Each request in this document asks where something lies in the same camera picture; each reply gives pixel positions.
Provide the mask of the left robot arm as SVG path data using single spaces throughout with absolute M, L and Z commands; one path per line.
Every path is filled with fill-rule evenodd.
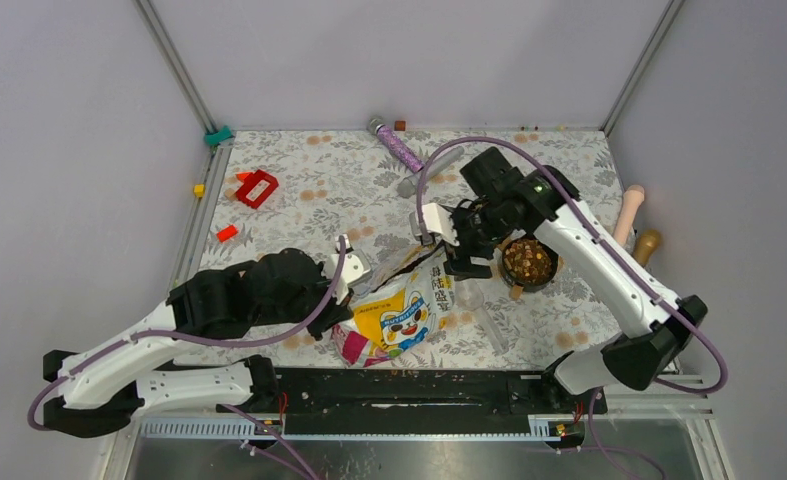
M 208 269 L 173 288 L 142 320 L 82 353 L 52 350 L 43 358 L 45 389 L 28 422 L 41 431 L 96 438 L 147 413 L 191 408 L 265 411 L 282 394 L 273 363 L 261 355 L 223 366 L 180 367 L 201 347 L 258 349 L 280 335 L 251 340 L 258 327 L 314 339 L 349 318 L 355 285 L 368 262 L 341 246 L 318 262 L 287 248 L 258 260 Z

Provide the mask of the pet food bag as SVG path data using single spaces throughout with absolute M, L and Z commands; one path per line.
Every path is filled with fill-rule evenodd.
M 349 367 L 390 361 L 447 326 L 455 280 L 444 249 L 418 246 L 388 259 L 371 290 L 349 304 L 351 318 L 335 325 L 331 340 Z

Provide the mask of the clear plastic scoop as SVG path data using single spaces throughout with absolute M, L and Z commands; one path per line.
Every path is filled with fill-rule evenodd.
M 473 315 L 483 330 L 496 355 L 503 355 L 509 349 L 508 340 L 503 336 L 497 323 L 485 307 L 485 297 L 477 282 L 472 279 L 457 282 L 455 298 L 461 309 Z

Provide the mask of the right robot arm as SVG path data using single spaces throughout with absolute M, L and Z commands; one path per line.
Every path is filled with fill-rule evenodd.
M 596 222 L 575 186 L 552 166 L 525 175 L 490 147 L 460 170 L 475 198 L 450 212 L 453 240 L 445 269 L 486 278 L 496 245 L 521 230 L 555 251 L 578 273 L 617 320 L 615 337 L 554 361 L 542 386 L 544 402 L 566 412 L 582 394 L 621 384 L 650 386 L 694 338 L 707 315 L 696 295 L 681 297 L 665 287 Z

